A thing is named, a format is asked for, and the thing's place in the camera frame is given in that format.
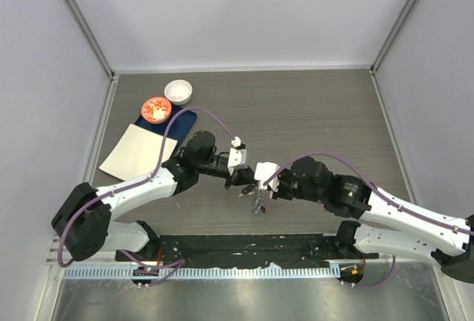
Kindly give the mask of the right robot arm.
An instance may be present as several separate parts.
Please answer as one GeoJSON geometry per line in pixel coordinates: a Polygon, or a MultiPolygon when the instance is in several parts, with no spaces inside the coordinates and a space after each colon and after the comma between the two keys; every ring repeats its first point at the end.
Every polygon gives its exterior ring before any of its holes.
{"type": "Polygon", "coordinates": [[[321,203],[352,219],[334,240],[338,255],[389,254],[438,265],[460,282],[473,282],[473,218],[439,214],[376,187],[359,172],[334,174],[310,156],[281,167],[258,164],[255,178],[274,199],[321,203]]]}

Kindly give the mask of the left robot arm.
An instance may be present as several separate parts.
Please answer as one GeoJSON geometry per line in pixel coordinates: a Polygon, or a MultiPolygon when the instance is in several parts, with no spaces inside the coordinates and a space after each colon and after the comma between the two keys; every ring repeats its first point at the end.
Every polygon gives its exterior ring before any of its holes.
{"type": "Polygon", "coordinates": [[[100,188],[87,182],[75,186],[51,222],[59,237],[58,252],[67,251],[74,262],[102,251],[115,252],[119,261],[157,257],[160,239],[146,222],[117,219],[149,202],[190,189],[201,175],[223,179],[225,188],[254,183],[246,146],[238,137],[227,152],[216,150],[214,135],[201,130],[156,173],[100,188]]]}

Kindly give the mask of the orange patterned bowl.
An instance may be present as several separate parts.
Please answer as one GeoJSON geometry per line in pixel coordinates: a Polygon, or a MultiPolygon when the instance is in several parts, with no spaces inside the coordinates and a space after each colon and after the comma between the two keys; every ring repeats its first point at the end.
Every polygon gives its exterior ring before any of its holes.
{"type": "Polygon", "coordinates": [[[141,106],[141,116],[149,123],[161,124],[166,122],[171,115],[172,105],[164,97],[153,97],[141,106]]]}

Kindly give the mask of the blue tray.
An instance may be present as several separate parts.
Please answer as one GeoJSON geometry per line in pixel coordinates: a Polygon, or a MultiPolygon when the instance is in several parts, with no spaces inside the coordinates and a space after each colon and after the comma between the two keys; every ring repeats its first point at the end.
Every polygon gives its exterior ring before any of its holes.
{"type": "MultiPolygon", "coordinates": [[[[176,106],[176,105],[171,105],[171,108],[172,110],[171,110],[170,118],[164,123],[153,124],[153,123],[148,122],[142,116],[140,116],[137,118],[134,125],[163,136],[171,119],[177,113],[183,110],[182,107],[176,106]]],[[[187,134],[190,132],[191,128],[196,123],[196,120],[197,120],[197,114],[191,110],[186,110],[183,114],[179,115],[178,118],[174,121],[171,129],[169,130],[167,134],[167,138],[174,139],[176,141],[176,149],[181,146],[187,134]]]]}

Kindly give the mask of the white bowl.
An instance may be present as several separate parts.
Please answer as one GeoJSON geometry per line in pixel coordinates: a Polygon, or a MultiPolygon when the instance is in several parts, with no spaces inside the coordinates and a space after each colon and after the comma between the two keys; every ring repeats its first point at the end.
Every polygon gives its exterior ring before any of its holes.
{"type": "Polygon", "coordinates": [[[186,80],[177,79],[164,88],[164,97],[174,105],[187,104],[193,95],[193,86],[186,80]]]}

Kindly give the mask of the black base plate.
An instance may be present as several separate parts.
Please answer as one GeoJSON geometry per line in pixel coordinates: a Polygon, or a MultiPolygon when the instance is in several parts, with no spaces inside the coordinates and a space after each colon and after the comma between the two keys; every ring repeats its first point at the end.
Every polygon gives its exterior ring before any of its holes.
{"type": "Polygon", "coordinates": [[[165,264],[184,259],[186,268],[201,269],[318,268],[337,259],[379,258],[325,234],[162,235],[150,251],[133,256],[165,264]]]}

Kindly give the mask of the large keyring with blue handle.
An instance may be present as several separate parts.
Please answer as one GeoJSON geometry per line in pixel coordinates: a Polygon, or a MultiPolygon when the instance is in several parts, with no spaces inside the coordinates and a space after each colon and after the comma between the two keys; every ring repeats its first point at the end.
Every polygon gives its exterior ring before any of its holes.
{"type": "Polygon", "coordinates": [[[266,209],[263,205],[264,192],[259,190],[255,184],[250,184],[241,190],[239,196],[254,196],[255,200],[252,206],[252,212],[254,214],[265,214],[266,209]]]}

